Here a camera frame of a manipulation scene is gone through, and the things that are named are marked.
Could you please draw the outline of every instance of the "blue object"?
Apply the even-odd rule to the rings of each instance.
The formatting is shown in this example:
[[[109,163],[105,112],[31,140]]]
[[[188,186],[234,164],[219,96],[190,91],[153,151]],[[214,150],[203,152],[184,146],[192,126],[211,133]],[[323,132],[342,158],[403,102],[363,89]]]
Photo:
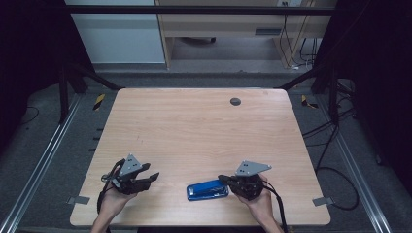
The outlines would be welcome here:
[[[229,194],[227,185],[219,180],[188,185],[186,188],[188,200],[199,201],[226,197]]]

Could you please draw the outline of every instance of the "black circular grommet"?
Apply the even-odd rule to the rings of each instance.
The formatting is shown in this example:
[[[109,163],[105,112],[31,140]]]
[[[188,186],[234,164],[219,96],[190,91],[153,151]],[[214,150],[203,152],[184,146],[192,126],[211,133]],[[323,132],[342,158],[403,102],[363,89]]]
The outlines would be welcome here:
[[[230,99],[230,104],[232,104],[233,106],[238,106],[240,105],[241,101],[239,98],[231,98]]]

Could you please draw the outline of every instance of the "wall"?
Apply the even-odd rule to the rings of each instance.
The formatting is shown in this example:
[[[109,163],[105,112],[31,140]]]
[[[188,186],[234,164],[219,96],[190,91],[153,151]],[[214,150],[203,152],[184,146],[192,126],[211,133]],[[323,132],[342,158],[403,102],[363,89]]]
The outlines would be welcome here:
[[[154,5],[153,0],[65,0],[67,5]],[[72,14],[93,64],[164,63],[156,15]]]

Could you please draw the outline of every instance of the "table top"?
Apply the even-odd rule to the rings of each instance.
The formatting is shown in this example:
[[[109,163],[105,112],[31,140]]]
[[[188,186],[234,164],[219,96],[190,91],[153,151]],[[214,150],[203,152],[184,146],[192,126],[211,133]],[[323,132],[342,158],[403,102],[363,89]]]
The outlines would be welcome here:
[[[234,106],[230,99],[241,103]],[[282,89],[126,88],[119,91],[86,174],[70,221],[92,225],[103,174],[132,153],[151,163],[137,179],[159,172],[148,191],[129,201],[112,224],[130,226],[258,225],[233,194],[188,201],[189,184],[234,175],[243,160],[269,164],[263,172],[282,197],[288,225],[324,225],[323,194],[293,113]],[[281,222],[278,203],[274,216]]]

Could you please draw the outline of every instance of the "hand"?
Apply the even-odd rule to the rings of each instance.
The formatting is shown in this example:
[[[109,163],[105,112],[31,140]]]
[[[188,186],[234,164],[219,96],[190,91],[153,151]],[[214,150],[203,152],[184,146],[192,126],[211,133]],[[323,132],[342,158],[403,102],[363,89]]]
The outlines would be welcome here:
[[[261,179],[267,182],[267,177],[259,174]],[[248,206],[253,218],[264,228],[268,233],[283,232],[282,228],[273,217],[272,198],[269,190],[263,189],[260,196],[249,201],[246,198],[236,195],[242,203]]]
[[[112,186],[112,183],[109,183],[107,188],[100,207],[99,216],[91,227],[91,233],[106,232],[106,229],[113,218],[123,210],[128,201],[137,195],[137,193],[130,195],[120,193]]]

